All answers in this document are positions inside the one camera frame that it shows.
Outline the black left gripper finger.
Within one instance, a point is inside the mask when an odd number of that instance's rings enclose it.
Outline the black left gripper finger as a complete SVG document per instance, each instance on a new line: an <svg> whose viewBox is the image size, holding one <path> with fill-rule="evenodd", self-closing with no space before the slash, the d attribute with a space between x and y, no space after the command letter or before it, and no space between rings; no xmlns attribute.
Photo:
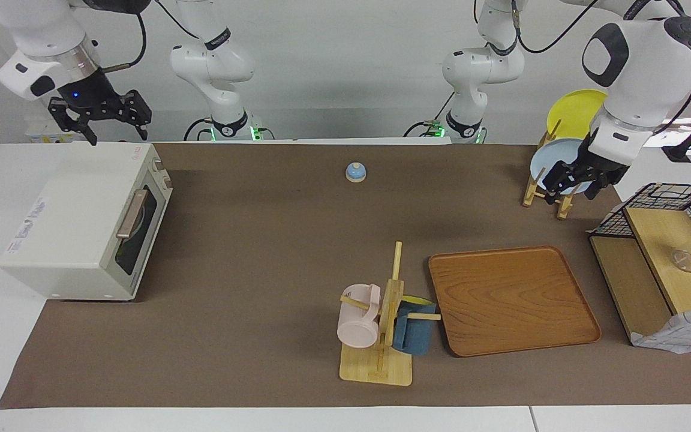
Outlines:
<svg viewBox="0 0 691 432"><path fill-rule="evenodd" d="M593 175L593 181L585 191L585 197L588 200L593 200L597 195L607 186L614 183L614 176L616 172L609 172L608 170L599 170Z"/></svg>
<svg viewBox="0 0 691 432"><path fill-rule="evenodd" d="M563 160L557 161L543 176L543 189L546 196L554 197L568 188L572 189L584 181L579 177L578 165Z"/></svg>

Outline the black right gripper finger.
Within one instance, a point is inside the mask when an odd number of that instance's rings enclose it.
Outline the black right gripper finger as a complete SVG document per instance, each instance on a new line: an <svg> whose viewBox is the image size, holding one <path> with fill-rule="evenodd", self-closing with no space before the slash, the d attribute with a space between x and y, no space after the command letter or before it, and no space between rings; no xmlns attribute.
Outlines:
<svg viewBox="0 0 691 432"><path fill-rule="evenodd" d="M89 125L89 114L75 112L62 98L50 98L47 109L61 131L82 134L91 146L98 144L98 137Z"/></svg>
<svg viewBox="0 0 691 432"><path fill-rule="evenodd" d="M148 140L148 125L152 121L152 110L138 90L132 89L124 95L112 96L105 103L114 120L132 125L140 139Z"/></svg>

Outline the glass oven door with handle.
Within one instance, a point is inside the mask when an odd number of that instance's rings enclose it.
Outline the glass oven door with handle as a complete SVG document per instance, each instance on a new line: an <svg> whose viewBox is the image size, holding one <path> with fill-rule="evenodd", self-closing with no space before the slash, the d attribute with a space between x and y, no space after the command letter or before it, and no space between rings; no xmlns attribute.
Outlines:
<svg viewBox="0 0 691 432"><path fill-rule="evenodd" d="M142 275L166 205L165 192L146 175L122 208L119 224L112 232L106 268L121 285L131 286Z"/></svg>

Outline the white toaster oven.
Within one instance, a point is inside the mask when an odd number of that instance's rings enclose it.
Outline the white toaster oven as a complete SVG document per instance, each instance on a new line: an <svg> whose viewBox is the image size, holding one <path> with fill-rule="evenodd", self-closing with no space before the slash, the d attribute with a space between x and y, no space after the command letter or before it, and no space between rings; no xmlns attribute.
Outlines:
<svg viewBox="0 0 691 432"><path fill-rule="evenodd" d="M152 170L154 158L161 159L151 143L70 143L0 257L0 268L49 299L134 300L161 224L142 275L131 286L106 268L122 208L146 175L165 192L167 210L173 188L162 184L165 167Z"/></svg>

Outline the light blue plate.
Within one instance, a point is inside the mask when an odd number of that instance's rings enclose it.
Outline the light blue plate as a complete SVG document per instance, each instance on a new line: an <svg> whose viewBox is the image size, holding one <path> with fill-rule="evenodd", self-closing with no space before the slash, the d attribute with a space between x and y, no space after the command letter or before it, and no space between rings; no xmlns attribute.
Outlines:
<svg viewBox="0 0 691 432"><path fill-rule="evenodd" d="M559 161L572 163L578 158L583 139L556 139L540 147L530 161L530 175L541 189L545 188L545 176Z"/></svg>

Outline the wooden plate rack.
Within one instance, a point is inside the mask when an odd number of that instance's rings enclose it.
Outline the wooden plate rack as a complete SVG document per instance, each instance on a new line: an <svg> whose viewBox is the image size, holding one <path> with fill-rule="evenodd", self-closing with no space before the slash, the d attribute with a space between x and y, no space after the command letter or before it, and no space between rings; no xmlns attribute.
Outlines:
<svg viewBox="0 0 691 432"><path fill-rule="evenodd" d="M557 137L557 130L560 128L562 123L562 119L559 119L553 128L549 129L548 131L543 134L543 136L540 139L540 142L537 145L537 150L535 151L534 156L537 156L537 152L543 148L543 146L547 145L549 142L553 142L553 140L556 139ZM524 196L522 199L521 205L525 208L529 208L533 202L535 197L539 197L540 199L545 198L545 192L541 193L539 189L541 188L539 186L539 180L540 177L543 175L543 173L546 172L546 169L541 169L540 172L538 172L537 176L532 175L530 173L530 176L527 181L527 186L524 192ZM559 220L565 220L567 219L570 209L573 208L573 194L568 194L568 195L562 195L560 199L558 199L555 203L557 204L557 212L556 212L556 217Z"/></svg>

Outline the yellow plate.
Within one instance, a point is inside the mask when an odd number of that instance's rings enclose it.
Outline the yellow plate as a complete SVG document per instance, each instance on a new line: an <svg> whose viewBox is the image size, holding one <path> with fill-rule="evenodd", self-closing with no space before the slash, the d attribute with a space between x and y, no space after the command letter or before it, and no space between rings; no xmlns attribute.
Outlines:
<svg viewBox="0 0 691 432"><path fill-rule="evenodd" d="M572 91L559 98L546 116L548 139L584 139L607 94L595 89Z"/></svg>

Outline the brown wooden tray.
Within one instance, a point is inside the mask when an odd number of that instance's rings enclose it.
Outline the brown wooden tray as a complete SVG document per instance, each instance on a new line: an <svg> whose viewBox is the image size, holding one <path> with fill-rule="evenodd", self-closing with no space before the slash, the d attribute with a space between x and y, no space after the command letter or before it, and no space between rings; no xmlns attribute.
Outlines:
<svg viewBox="0 0 691 432"><path fill-rule="evenodd" d="M428 269L447 345L459 358L602 337L567 259L553 246L436 254Z"/></svg>

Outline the white quilted cloth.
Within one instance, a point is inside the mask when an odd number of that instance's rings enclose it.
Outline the white quilted cloth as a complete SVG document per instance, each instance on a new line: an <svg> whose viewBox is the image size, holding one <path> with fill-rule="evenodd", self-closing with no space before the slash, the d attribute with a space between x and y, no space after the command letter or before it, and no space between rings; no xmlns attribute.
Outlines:
<svg viewBox="0 0 691 432"><path fill-rule="evenodd" d="M691 353L691 311L672 316L654 334L631 332L630 342L636 347L665 350L677 355Z"/></svg>

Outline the brown table mat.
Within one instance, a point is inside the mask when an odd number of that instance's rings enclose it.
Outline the brown table mat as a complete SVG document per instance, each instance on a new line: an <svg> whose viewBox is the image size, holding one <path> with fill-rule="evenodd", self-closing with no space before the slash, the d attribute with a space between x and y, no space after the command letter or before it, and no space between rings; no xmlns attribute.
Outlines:
<svg viewBox="0 0 691 432"><path fill-rule="evenodd" d="M524 145L158 144L175 189L133 302L47 301L0 409L691 404L691 354L633 347L587 241L619 199L567 221L521 206ZM346 179L351 162L367 176ZM338 298L386 284L395 241L411 295L429 257L549 245L600 341L456 358L441 330L410 386L338 377Z"/></svg>

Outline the dark blue mug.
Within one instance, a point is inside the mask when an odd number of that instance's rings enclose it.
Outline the dark blue mug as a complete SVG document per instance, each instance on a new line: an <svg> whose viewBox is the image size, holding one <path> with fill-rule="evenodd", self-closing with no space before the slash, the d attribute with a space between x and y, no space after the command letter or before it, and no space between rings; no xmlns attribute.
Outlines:
<svg viewBox="0 0 691 432"><path fill-rule="evenodd" d="M392 348L408 355L428 352L433 320L410 318L410 313L436 313L436 304L425 298L404 295L398 307Z"/></svg>

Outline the wooden mug tree stand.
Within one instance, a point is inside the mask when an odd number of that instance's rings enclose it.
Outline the wooden mug tree stand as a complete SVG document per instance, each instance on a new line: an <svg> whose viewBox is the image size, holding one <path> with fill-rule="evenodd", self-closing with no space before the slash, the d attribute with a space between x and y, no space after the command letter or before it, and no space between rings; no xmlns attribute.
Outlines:
<svg viewBox="0 0 691 432"><path fill-rule="evenodd" d="M372 347L356 349L342 344L338 377L343 381L373 383L373 385L410 386L413 382L413 356L392 348L395 319L405 282L399 273L403 244L396 241L392 273L386 286L381 287L381 307L378 315L378 339ZM365 304L340 296L341 301L365 308Z"/></svg>

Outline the pink mug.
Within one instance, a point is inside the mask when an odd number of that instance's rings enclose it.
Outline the pink mug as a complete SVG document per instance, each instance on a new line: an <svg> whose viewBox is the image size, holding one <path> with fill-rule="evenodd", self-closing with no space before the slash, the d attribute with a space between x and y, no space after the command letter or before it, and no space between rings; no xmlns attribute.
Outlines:
<svg viewBox="0 0 691 432"><path fill-rule="evenodd" d="M352 284L343 290L342 297L365 304L366 307L341 301L338 339L356 349L372 347L378 339L381 287L375 284Z"/></svg>

